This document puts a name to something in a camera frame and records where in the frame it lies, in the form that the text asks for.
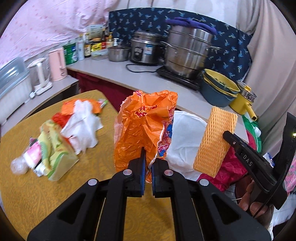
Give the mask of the right human hand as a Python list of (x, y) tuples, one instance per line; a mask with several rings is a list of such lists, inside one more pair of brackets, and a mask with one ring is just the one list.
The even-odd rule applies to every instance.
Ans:
[(254, 181), (252, 181), (246, 188), (246, 193), (243, 195), (241, 201), (239, 202), (238, 206), (244, 210), (244, 211), (250, 211), (251, 215), (254, 216), (257, 211), (262, 208), (260, 210), (260, 212), (257, 214), (257, 216), (255, 217), (255, 219), (262, 225), (264, 226), (266, 229), (268, 229), (272, 217), (273, 217), (273, 213), (274, 213), (274, 206), (270, 205), (270, 206), (263, 206), (262, 203), (260, 202), (251, 202), (250, 201), (250, 197), (252, 194), (252, 191), (254, 189), (255, 183)]

